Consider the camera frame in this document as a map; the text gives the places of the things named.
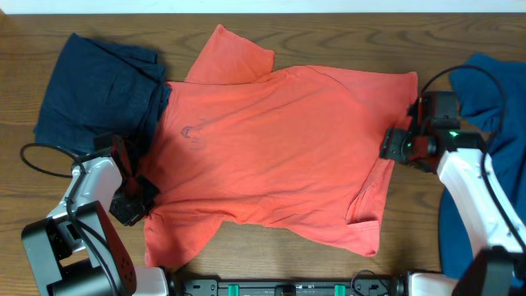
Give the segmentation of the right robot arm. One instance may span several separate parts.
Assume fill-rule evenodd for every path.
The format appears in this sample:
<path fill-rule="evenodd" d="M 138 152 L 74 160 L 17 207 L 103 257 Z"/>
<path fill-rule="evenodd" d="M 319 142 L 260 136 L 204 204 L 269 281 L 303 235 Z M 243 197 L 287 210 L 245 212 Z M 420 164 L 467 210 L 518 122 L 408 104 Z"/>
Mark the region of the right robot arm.
<path fill-rule="evenodd" d="M 523 295 L 525 226 L 495 176 L 487 141 L 463 131 L 453 92 L 421 94 L 408 107 L 408 129 L 391 128 L 379 156 L 434 173 L 453 197 L 473 262 L 459 280 L 435 272 L 408 274 L 403 295 Z"/>

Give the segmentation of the coral red t-shirt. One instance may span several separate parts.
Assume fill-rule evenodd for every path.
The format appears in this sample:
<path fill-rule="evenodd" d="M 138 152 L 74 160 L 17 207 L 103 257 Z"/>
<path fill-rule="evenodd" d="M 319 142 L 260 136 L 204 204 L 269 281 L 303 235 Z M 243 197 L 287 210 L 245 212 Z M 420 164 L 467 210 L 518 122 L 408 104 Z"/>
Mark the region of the coral red t-shirt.
<path fill-rule="evenodd" d="M 225 221 L 377 254 L 394 168 L 381 143 L 408 126 L 417 74 L 275 70 L 274 60 L 218 26 L 186 79 L 169 84 L 141 162 L 159 189 L 145 220 L 147 266 L 188 263 Z"/>

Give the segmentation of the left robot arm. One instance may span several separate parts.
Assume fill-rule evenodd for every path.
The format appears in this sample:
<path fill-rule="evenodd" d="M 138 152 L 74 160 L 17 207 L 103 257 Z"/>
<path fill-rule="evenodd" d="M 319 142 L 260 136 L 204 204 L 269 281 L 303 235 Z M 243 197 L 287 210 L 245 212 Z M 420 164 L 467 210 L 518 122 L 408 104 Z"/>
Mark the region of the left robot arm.
<path fill-rule="evenodd" d="M 75 155 L 71 183 L 21 241 L 42 295 L 168 295 L 164 270 L 133 264 L 111 222 L 133 226 L 153 208 L 158 188 L 136 174 L 125 140 L 95 138 L 95 152 Z"/>

